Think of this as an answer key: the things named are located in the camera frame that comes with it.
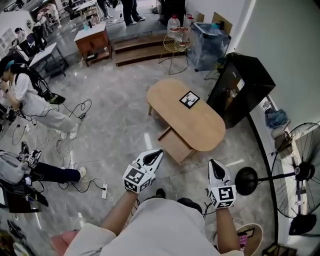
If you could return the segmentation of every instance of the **wooden platform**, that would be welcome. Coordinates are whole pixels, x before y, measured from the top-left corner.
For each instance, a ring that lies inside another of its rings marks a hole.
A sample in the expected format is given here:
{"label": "wooden platform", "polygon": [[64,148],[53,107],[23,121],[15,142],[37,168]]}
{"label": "wooden platform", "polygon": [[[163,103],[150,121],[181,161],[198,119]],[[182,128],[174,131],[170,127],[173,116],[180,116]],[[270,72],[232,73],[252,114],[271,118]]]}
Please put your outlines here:
{"label": "wooden platform", "polygon": [[172,55],[164,47],[166,34],[141,36],[113,44],[113,60],[117,67]]}

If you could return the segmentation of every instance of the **person's hand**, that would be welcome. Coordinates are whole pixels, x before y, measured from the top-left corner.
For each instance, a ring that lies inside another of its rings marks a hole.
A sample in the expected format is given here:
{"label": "person's hand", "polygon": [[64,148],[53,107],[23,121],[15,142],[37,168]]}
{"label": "person's hand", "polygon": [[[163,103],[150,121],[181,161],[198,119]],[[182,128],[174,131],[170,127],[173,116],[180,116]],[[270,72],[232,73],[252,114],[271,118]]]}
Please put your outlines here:
{"label": "person's hand", "polygon": [[5,81],[1,81],[1,89],[6,91],[8,89],[8,84]]}

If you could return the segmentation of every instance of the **backpack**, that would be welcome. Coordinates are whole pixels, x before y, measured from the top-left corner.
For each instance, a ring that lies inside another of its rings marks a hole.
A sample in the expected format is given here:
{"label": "backpack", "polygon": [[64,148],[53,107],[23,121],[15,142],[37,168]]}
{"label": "backpack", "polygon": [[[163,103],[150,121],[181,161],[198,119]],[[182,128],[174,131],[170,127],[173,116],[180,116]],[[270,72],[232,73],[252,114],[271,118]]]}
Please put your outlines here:
{"label": "backpack", "polygon": [[41,75],[36,72],[35,70],[32,70],[30,67],[28,67],[26,64],[12,64],[10,66],[11,71],[16,74],[14,82],[17,84],[17,80],[19,77],[19,74],[23,73],[26,74],[32,83],[32,87],[38,92],[38,95],[45,99],[50,104],[56,104],[60,105],[65,102],[66,98],[53,93],[49,90],[47,82],[41,77]]}

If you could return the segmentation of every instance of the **pink object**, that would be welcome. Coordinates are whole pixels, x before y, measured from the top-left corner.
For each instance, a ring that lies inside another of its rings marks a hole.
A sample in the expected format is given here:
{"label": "pink object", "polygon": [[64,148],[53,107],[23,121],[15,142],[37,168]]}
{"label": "pink object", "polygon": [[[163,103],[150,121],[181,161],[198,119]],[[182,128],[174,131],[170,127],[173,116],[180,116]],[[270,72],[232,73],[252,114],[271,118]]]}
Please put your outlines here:
{"label": "pink object", "polygon": [[72,240],[78,234],[78,230],[67,231],[63,234],[57,234],[51,237],[51,243],[53,245],[53,249],[59,256],[64,256],[66,250],[71,244]]}

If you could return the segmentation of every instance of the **oval wooden table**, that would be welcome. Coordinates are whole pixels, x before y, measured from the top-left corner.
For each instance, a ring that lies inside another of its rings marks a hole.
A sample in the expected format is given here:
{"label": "oval wooden table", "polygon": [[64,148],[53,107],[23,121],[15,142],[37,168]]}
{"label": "oval wooden table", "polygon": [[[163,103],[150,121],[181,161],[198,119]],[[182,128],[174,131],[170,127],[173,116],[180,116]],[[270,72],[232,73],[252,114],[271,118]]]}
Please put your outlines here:
{"label": "oval wooden table", "polygon": [[213,150],[226,132],[223,119],[202,99],[191,108],[179,101],[189,91],[181,81],[168,78],[146,94],[148,115],[154,109],[169,124],[158,140],[178,163],[194,151]]}

